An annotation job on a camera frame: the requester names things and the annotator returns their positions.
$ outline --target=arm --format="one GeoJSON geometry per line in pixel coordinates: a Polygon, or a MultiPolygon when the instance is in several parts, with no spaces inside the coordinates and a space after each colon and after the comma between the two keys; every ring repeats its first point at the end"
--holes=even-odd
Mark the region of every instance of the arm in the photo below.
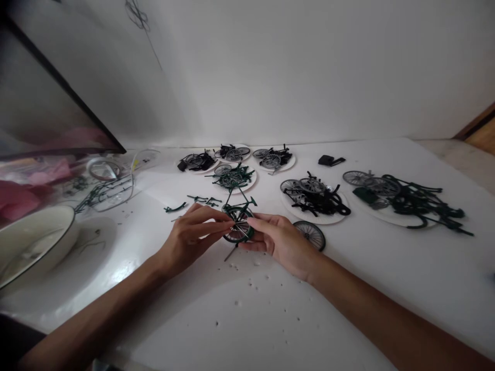
{"type": "Polygon", "coordinates": [[[194,204],[175,222],[163,247],[129,277],[49,334],[19,362],[19,370],[84,370],[143,302],[175,277],[214,242],[230,232],[234,222],[220,211],[194,204]],[[215,219],[220,223],[204,223],[215,219]]]}
{"type": "Polygon", "coordinates": [[[495,369],[489,359],[317,252],[287,218],[255,216],[259,219],[247,222],[259,232],[240,246],[269,252],[314,286],[399,370],[495,369]]]}

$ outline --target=right hand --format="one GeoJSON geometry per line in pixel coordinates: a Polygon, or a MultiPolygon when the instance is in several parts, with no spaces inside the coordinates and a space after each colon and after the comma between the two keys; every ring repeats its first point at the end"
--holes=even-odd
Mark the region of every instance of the right hand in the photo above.
{"type": "Polygon", "coordinates": [[[248,218],[247,222],[257,232],[250,242],[239,246],[268,252],[290,274],[307,281],[320,253],[286,217],[259,213],[254,216],[256,218],[248,218]]]}

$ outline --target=white tabletop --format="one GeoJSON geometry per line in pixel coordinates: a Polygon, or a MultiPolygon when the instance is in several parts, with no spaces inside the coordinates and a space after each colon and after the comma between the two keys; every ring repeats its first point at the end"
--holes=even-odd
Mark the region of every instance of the white tabletop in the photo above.
{"type": "MultiPolygon", "coordinates": [[[[290,145],[293,168],[270,176],[258,171],[247,191],[265,212],[293,217],[282,205],[279,185],[306,171],[330,185],[342,173],[372,170],[429,187],[462,208],[465,229],[442,226],[408,230],[361,211],[320,226],[324,253],[408,309],[495,359],[495,199],[473,181],[408,139],[290,145]],[[345,157],[335,167],[318,165],[321,155],[345,157]]],[[[36,286],[0,300],[1,311],[50,332],[134,271],[160,248],[191,199],[226,196],[211,178],[181,173],[178,159],[191,149],[164,149],[161,163],[140,174],[141,190],[128,204],[83,220],[80,241],[105,244],[74,250],[36,286]]],[[[257,168],[252,156],[247,164],[257,168]]],[[[242,202],[241,195],[233,196],[242,202]]],[[[332,305],[262,253],[232,248],[220,240],[182,275],[167,283],[142,316],[114,345],[111,359],[126,368],[153,369],[394,369],[332,305]]]]}

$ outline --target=black frame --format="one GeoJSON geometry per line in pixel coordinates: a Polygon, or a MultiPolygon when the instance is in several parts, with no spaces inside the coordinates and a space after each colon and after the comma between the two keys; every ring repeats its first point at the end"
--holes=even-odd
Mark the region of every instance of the black frame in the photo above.
{"type": "Polygon", "coordinates": [[[7,156],[1,156],[0,161],[12,160],[25,157],[38,157],[38,156],[49,156],[49,155],[81,155],[81,154],[97,154],[97,153],[126,153],[125,148],[119,141],[113,136],[113,134],[106,128],[106,126],[100,121],[100,119],[91,111],[91,109],[83,102],[83,100],[76,94],[76,92],[71,88],[69,83],[64,79],[64,77],[55,69],[55,67],[48,61],[48,59],[41,53],[41,51],[33,44],[31,40],[27,37],[25,33],[19,28],[17,24],[6,14],[4,14],[2,19],[2,24],[7,27],[7,29],[12,32],[14,37],[27,49],[27,51],[33,56],[34,59],[40,63],[43,68],[48,72],[48,74],[59,84],[59,86],[65,91],[65,93],[72,98],[72,100],[79,106],[79,108],[89,116],[93,123],[114,143],[117,147],[116,149],[105,149],[105,148],[61,148],[61,149],[50,149],[50,150],[40,150],[33,152],[26,152],[22,154],[13,154],[7,156]]]}

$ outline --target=ceramic bowl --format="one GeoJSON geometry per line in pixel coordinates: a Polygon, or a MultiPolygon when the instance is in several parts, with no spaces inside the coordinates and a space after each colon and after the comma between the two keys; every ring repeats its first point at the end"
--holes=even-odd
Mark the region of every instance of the ceramic bowl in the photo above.
{"type": "Polygon", "coordinates": [[[38,211],[0,230],[0,294],[42,277],[67,255],[78,235],[69,206],[38,211]]]}

